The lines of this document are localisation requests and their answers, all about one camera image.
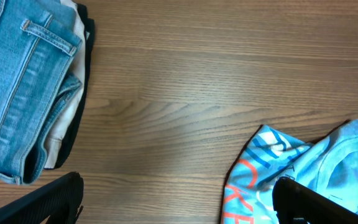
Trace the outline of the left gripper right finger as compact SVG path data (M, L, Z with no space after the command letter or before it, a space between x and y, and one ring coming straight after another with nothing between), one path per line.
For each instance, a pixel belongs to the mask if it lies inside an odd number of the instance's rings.
M279 224L358 224L358 215L309 188L279 178L272 192Z

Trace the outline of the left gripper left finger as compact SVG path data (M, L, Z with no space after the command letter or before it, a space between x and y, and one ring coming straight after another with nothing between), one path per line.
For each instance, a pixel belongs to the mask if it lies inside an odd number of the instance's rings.
M83 178L77 172L69 172L1 207L0 224L76 223L83 210L83 193Z

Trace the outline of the light blue printed t-shirt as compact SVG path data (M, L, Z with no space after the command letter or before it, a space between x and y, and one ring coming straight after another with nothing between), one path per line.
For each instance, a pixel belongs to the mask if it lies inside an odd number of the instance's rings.
M229 173L221 223L278 223L272 192L281 177L358 214L358 119L316 143L263 125Z

